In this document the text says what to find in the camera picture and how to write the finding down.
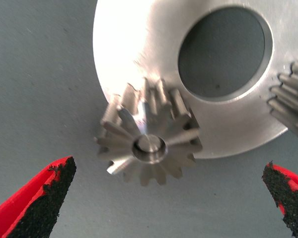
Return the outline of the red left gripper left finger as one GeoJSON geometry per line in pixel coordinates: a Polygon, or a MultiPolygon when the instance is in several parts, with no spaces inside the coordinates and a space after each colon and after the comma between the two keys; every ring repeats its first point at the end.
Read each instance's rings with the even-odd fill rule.
{"type": "Polygon", "coordinates": [[[48,238],[76,173],[72,156],[48,164],[0,205],[0,238],[48,238]]]}

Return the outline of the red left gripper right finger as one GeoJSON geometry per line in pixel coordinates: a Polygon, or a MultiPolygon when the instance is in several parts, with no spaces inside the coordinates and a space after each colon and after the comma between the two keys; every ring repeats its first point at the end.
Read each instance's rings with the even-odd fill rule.
{"type": "Polygon", "coordinates": [[[298,175],[269,162],[264,168],[262,180],[292,236],[298,238],[298,175]]]}

